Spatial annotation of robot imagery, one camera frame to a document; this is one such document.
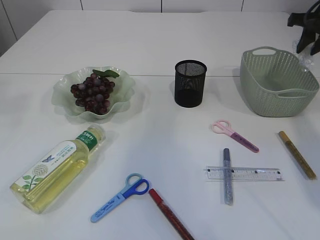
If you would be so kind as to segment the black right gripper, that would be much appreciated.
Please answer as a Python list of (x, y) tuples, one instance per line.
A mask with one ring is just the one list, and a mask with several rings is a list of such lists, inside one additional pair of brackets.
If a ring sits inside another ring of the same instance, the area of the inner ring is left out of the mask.
[(320, 37), (316, 40), (316, 33), (320, 32), (320, 1), (314, 3), (305, 13), (291, 13), (287, 26), (300, 26), (302, 30), (300, 40), (296, 47), (296, 53), (301, 53), (309, 44), (313, 43), (310, 55), (320, 52)]

